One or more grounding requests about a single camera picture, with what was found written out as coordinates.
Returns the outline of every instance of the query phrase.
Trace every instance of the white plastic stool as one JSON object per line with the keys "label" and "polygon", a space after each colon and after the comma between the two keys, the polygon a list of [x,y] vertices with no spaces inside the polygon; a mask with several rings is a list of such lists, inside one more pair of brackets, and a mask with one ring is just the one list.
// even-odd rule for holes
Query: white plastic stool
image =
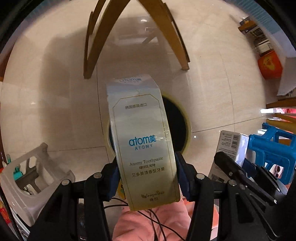
{"label": "white plastic stool", "polygon": [[[0,174],[0,184],[9,205],[29,226],[32,226],[35,223],[42,208],[57,189],[61,181],[69,179],[71,182],[75,182],[75,176],[71,170],[62,170],[56,163],[53,162],[47,153],[47,147],[47,144],[42,143],[39,147],[12,161],[11,164],[7,165]],[[34,168],[29,168],[29,159],[31,157],[36,158],[36,167]],[[24,174],[24,176],[21,177],[22,179],[17,180],[17,183],[21,187],[26,185],[26,183],[31,184],[37,191],[36,195],[26,194],[19,188],[13,178],[15,167],[24,161],[27,161],[27,175]],[[43,168],[51,176],[51,180],[53,180],[53,182],[42,190],[42,188],[37,187],[35,179],[42,177]]]}

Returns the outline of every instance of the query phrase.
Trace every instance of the barcode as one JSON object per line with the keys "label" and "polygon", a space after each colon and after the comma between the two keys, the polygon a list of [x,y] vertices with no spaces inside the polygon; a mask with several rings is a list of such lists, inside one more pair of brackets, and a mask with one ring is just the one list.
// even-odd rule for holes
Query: barcode
{"label": "barcode", "polygon": [[233,149],[237,148],[238,140],[239,140],[239,136],[238,135],[233,135],[231,148],[233,148]]}
{"label": "barcode", "polygon": [[239,136],[238,135],[233,135],[233,140],[238,141],[239,140]]}

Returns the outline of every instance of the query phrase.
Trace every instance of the cardboard box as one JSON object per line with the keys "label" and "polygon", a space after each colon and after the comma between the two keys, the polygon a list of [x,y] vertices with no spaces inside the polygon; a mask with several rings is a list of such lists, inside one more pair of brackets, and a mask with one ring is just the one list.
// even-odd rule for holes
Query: cardboard box
{"label": "cardboard box", "polygon": [[[221,131],[216,153],[225,152],[233,161],[242,167],[248,148],[249,137],[245,134]],[[213,162],[209,178],[226,183],[229,177]]]}
{"label": "cardboard box", "polygon": [[147,74],[107,83],[112,137],[132,211],[180,200],[168,121],[157,84]]}

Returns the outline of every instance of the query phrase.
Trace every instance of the red object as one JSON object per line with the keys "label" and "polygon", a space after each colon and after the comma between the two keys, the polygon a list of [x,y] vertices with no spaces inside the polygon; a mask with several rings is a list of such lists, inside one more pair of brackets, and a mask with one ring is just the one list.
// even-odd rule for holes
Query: red object
{"label": "red object", "polygon": [[3,206],[3,203],[0,201],[0,215],[2,215],[2,217],[4,218],[5,222],[7,224],[11,223],[8,213],[5,209],[5,207]]}
{"label": "red object", "polygon": [[275,51],[271,51],[268,54],[258,59],[258,66],[264,79],[276,79],[281,77],[283,67],[279,61]]}

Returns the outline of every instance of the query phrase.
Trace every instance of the bolt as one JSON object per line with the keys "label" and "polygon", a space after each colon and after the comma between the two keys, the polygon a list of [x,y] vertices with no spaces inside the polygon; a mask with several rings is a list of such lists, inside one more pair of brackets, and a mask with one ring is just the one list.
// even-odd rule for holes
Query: bolt
{"label": "bolt", "polygon": [[235,180],[232,180],[232,179],[229,180],[228,183],[229,183],[230,186],[233,186],[233,187],[236,186],[236,184],[237,184],[237,182]]}
{"label": "bolt", "polygon": [[240,187],[240,189],[242,189],[242,190],[245,190],[245,189],[246,189],[245,186],[244,186],[243,184],[240,184],[239,187]]}
{"label": "bolt", "polygon": [[100,173],[100,172],[97,172],[94,174],[95,179],[100,179],[101,177],[102,177],[102,173]]}
{"label": "bolt", "polygon": [[62,181],[63,186],[67,186],[69,183],[70,183],[70,180],[68,180],[68,179],[65,179]]}
{"label": "bolt", "polygon": [[202,173],[197,173],[196,177],[197,177],[197,179],[202,180],[205,178],[205,175],[203,175]]}

